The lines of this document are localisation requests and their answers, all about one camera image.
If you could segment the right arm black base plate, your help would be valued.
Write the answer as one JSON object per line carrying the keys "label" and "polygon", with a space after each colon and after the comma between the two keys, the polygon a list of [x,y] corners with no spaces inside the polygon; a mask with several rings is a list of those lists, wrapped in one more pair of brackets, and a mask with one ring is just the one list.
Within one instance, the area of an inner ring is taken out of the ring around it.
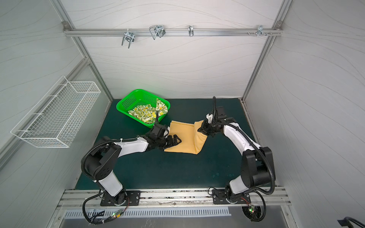
{"label": "right arm black base plate", "polygon": [[213,204],[221,205],[221,204],[229,204],[229,205],[251,205],[251,199],[249,195],[234,194],[228,188],[225,189],[217,189],[211,187],[208,189],[208,194],[213,199]]}

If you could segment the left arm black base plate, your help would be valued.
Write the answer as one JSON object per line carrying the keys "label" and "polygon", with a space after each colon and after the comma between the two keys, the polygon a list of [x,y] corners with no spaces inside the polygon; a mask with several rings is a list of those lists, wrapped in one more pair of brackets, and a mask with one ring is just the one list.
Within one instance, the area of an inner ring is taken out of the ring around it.
{"label": "left arm black base plate", "polygon": [[140,201],[140,191],[121,190],[116,196],[111,196],[108,192],[104,192],[100,206],[138,206]]}

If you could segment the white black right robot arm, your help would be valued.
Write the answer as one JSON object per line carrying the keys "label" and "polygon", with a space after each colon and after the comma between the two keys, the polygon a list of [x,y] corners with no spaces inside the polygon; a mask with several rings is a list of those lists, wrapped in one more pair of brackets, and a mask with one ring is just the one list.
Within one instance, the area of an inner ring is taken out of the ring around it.
{"label": "white black right robot arm", "polygon": [[252,192],[258,195],[274,193],[276,175],[271,149],[254,142],[234,118],[226,115],[224,107],[217,106],[216,97],[213,97],[212,113],[206,116],[198,132],[206,136],[221,133],[241,154],[240,175],[224,190],[229,203],[234,204]]}

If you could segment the yellow tan skirt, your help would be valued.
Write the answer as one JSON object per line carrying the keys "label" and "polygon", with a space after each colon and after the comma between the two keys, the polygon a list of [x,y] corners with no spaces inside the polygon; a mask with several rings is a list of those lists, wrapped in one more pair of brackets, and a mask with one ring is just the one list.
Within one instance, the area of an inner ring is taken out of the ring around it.
{"label": "yellow tan skirt", "polygon": [[181,139],[181,142],[176,146],[164,149],[164,151],[170,153],[198,154],[208,137],[198,132],[202,124],[203,120],[195,123],[172,121],[170,123],[169,135],[177,135]]}

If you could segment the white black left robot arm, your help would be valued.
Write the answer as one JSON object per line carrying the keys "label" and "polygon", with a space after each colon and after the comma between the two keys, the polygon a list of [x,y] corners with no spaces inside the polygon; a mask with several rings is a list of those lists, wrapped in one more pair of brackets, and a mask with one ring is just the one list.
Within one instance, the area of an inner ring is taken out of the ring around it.
{"label": "white black left robot arm", "polygon": [[117,160],[122,156],[144,153],[154,149],[168,149],[179,145],[182,140],[177,135],[169,135],[169,128],[155,121],[144,135],[131,139],[102,138],[82,158],[82,173],[95,182],[111,197],[123,195],[124,187],[114,174]]}

